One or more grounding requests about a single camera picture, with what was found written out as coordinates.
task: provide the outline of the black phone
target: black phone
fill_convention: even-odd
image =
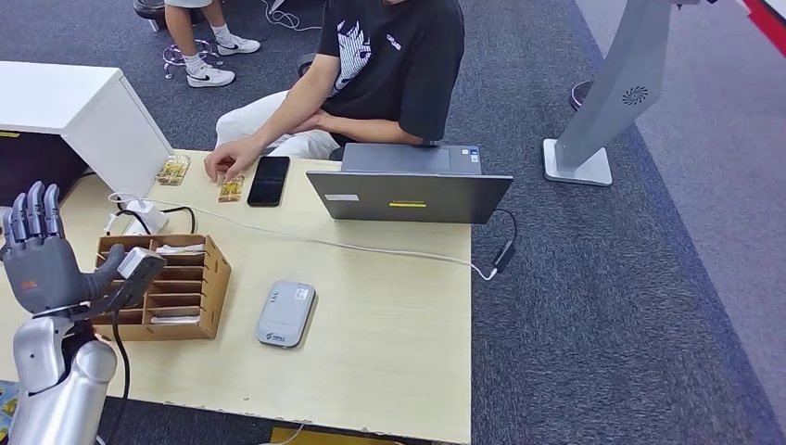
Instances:
[[[265,156],[257,165],[257,173],[248,194],[251,207],[278,207],[284,193],[284,181],[289,170],[288,157]]]

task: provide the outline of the hand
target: hand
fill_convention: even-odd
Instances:
[[[232,181],[254,163],[261,151],[250,137],[221,144],[205,158],[205,172],[214,183],[219,173],[223,173],[224,181]]]
[[[298,134],[298,133],[310,132],[311,130],[324,130],[325,123],[327,122],[328,119],[332,117],[333,116],[328,114],[327,111],[318,109],[314,114],[311,115],[310,118],[303,121],[303,123],[295,127],[290,133]]]
[[[8,282],[19,304],[28,312],[74,306],[100,299],[118,274],[125,258],[123,246],[115,245],[94,273],[81,273],[73,249],[62,231],[49,229],[59,224],[58,190],[33,185],[29,194],[20,194],[14,208],[3,218],[6,245],[2,252]],[[32,211],[27,206],[33,205]],[[46,224],[46,218],[58,224]]]

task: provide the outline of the sock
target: sock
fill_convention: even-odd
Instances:
[[[196,74],[203,65],[205,65],[205,61],[202,60],[199,54],[194,54],[193,56],[183,56],[183,60],[185,60],[185,70],[188,71],[188,73],[192,76]]]
[[[212,27],[213,33],[216,34],[216,41],[221,46],[232,46],[232,34],[229,32],[229,28],[224,23],[223,26],[218,28]]]

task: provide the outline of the shoe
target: shoe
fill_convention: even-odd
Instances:
[[[219,49],[219,54],[222,56],[231,56],[232,54],[249,54],[256,52],[260,49],[261,44],[256,40],[241,39],[236,35],[232,35],[232,44],[224,46],[216,44]]]
[[[235,74],[231,71],[216,70],[207,63],[202,65],[195,73],[187,72],[188,84],[194,88],[201,88],[203,86],[224,86],[232,83],[235,79]]]

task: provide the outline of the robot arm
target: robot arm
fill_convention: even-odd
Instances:
[[[13,342],[21,391],[11,445],[94,443],[117,358],[95,339],[90,320],[141,301],[166,264],[141,248],[126,261],[117,245],[95,272],[80,272],[65,238],[58,195],[56,185],[44,191],[38,182],[17,197],[3,220],[0,260],[14,296],[32,314]],[[107,295],[119,270],[126,281]]]

